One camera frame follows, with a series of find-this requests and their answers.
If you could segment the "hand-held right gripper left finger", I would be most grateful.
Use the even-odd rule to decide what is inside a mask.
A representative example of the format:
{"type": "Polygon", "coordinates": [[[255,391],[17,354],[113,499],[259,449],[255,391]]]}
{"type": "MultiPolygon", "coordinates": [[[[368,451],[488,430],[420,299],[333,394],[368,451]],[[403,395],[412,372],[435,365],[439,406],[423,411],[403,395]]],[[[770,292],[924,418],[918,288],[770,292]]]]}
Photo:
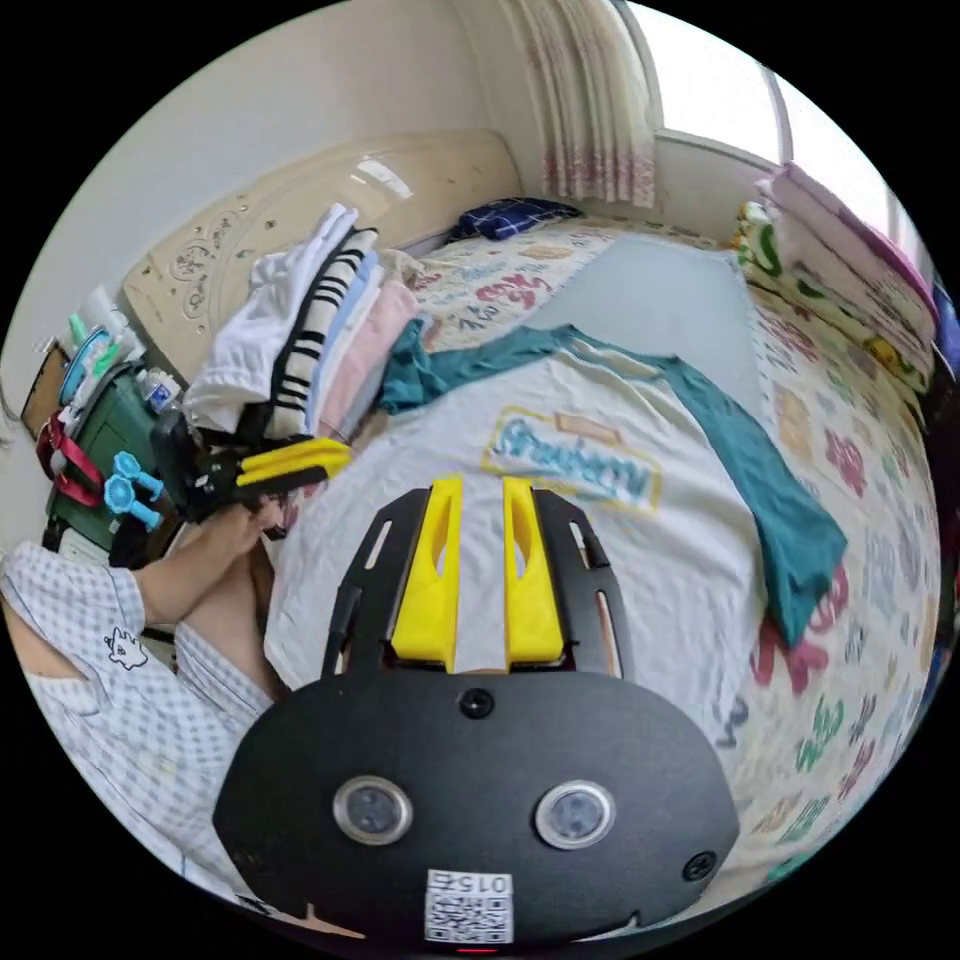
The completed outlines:
{"type": "Polygon", "coordinates": [[[463,483],[438,478],[428,492],[391,637],[398,659],[454,670],[463,483]]]}

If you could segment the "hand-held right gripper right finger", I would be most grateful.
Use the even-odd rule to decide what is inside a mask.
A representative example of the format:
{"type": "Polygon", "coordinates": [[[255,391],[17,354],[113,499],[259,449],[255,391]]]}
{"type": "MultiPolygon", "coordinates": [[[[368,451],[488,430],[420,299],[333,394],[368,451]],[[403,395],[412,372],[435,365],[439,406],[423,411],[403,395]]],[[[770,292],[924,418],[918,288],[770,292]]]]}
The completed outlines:
{"type": "Polygon", "coordinates": [[[562,659],[562,629],[530,483],[503,479],[504,627],[509,671],[562,659]]]}

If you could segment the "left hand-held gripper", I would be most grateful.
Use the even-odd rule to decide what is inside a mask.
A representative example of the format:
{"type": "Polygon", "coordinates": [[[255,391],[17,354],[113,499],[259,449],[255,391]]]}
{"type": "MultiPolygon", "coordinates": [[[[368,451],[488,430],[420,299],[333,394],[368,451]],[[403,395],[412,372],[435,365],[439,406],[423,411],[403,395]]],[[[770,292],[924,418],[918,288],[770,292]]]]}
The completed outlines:
{"type": "Polygon", "coordinates": [[[199,461],[178,495],[178,515],[202,523],[233,504],[285,495],[332,477],[351,458],[351,448],[313,438],[257,453],[220,450],[199,461]]]}

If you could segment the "person's left hand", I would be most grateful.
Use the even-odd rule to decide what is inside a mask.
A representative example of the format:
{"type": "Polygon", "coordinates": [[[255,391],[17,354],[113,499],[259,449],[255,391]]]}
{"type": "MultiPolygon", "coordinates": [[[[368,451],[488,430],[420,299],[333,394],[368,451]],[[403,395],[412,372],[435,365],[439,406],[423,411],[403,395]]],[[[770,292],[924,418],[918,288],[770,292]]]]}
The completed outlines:
{"type": "Polygon", "coordinates": [[[207,531],[218,555],[230,563],[250,552],[268,531],[281,525],[283,507],[271,498],[252,505],[225,507],[207,522],[207,531]]]}

